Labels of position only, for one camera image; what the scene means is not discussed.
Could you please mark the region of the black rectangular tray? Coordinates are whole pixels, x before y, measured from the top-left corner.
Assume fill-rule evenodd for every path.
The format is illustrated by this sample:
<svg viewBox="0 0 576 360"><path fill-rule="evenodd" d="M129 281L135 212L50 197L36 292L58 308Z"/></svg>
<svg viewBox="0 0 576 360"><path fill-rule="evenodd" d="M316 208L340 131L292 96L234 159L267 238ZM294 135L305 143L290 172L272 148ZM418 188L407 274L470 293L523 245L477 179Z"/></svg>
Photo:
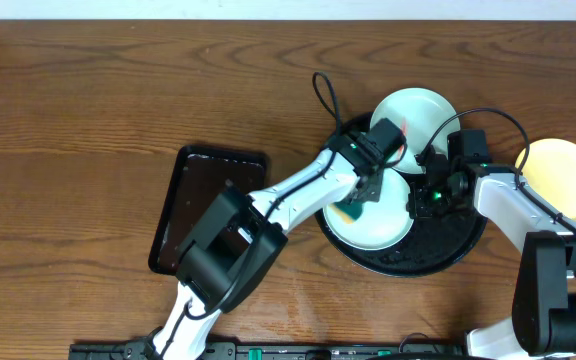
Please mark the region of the black rectangular tray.
<svg viewBox="0 0 576 360"><path fill-rule="evenodd" d="M197 144L182 147L151 246L150 270L175 274L179 246L215 198L229 183L244 194L261 189L268 166L263 152Z"/></svg>

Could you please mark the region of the green yellow sponge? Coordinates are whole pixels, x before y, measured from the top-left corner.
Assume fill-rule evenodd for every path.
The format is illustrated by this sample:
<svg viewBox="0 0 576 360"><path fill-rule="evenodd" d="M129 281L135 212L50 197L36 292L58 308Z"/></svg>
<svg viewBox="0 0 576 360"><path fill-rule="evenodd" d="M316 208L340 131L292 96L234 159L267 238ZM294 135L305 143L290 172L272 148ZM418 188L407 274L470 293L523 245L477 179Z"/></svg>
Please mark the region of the green yellow sponge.
<svg viewBox="0 0 576 360"><path fill-rule="evenodd" d="M363 214L364 203L360 201L336 202L333 204L338 216L348 224L356 222Z"/></svg>

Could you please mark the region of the black round tray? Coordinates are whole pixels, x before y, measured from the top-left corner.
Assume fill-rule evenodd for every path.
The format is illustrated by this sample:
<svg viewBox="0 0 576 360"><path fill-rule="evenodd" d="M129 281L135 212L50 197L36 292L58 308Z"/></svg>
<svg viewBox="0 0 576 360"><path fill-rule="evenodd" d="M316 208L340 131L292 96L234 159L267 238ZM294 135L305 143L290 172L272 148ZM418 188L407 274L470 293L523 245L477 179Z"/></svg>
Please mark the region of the black round tray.
<svg viewBox="0 0 576 360"><path fill-rule="evenodd" d="M408 278L441 272L459 262L475 247L487 224L481 215L416 219L396 244L361 250L333 232L324 211L316 212L315 219L329 242L354 263L382 275Z"/></svg>

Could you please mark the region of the yellow plate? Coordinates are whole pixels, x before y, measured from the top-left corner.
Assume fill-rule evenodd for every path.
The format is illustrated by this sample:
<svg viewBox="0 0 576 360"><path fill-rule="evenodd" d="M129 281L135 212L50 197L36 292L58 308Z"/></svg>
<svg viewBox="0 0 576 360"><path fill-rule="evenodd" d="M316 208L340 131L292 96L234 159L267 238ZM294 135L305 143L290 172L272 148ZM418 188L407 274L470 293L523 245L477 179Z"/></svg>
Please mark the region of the yellow plate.
<svg viewBox="0 0 576 360"><path fill-rule="evenodd" d="M531 143L522 173L534 191L576 221L575 143L557 138Z"/></svg>

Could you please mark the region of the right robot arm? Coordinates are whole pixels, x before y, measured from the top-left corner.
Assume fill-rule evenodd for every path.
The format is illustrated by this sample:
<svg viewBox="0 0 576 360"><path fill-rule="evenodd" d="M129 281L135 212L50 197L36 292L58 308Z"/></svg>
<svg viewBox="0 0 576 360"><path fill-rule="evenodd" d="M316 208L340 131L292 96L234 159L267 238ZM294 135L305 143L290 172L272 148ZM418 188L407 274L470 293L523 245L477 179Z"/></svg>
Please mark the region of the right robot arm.
<svg viewBox="0 0 576 360"><path fill-rule="evenodd" d="M512 165L432 150L415 160L427 181L410 196L413 215L475 212L494 223L521 253L510 318L470 331L467 355L576 356L576 222L534 192Z"/></svg>

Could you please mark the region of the light green plate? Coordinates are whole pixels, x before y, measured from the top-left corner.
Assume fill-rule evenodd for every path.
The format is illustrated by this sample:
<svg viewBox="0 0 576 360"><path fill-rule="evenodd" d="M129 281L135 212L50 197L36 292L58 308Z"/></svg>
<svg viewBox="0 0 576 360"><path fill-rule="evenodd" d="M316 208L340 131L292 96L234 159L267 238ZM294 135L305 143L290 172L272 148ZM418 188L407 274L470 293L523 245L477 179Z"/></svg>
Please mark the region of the light green plate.
<svg viewBox="0 0 576 360"><path fill-rule="evenodd" d="M421 153L435 131L455 114L455 109L440 94L425 88L405 88L379 103L372 114L370 127L386 118L402 130L408 149L394 168L417 175L423 174L425 168L417 164L415 156Z"/></svg>
<svg viewBox="0 0 576 360"><path fill-rule="evenodd" d="M402 240L414 220L406 205L410 186L395 170L384 171L380 199L365 202L354 219L336 205L323 209L324 219L341 242L367 251L382 250Z"/></svg>

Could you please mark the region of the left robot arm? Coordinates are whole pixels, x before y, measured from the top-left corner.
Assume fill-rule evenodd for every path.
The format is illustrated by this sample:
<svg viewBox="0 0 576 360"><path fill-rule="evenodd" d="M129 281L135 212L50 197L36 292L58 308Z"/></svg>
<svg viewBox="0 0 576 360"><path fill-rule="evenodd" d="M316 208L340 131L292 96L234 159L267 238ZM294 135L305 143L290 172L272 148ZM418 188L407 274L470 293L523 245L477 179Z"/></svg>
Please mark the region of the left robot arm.
<svg viewBox="0 0 576 360"><path fill-rule="evenodd" d="M288 233L327 205L377 200L381 172L404 146L334 136L310 165L271 187L261 154L183 147L148 258L151 271L177 280L172 312L151 339L153 358L198 358L217 318L257 288Z"/></svg>

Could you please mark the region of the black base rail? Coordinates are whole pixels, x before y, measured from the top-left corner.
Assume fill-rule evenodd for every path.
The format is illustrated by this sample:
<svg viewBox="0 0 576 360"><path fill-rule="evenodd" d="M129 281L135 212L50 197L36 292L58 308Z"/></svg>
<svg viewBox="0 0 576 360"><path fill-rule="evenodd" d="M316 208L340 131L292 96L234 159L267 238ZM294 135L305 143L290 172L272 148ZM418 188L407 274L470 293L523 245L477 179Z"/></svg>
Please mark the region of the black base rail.
<svg viewBox="0 0 576 360"><path fill-rule="evenodd" d="M233 342L208 342L198 356L204 360L353 360L375 357L397 359L463 359L460 345L408 343L398 345L242 345ZM73 344L68 360L147 360L159 354L143 340L115 344Z"/></svg>

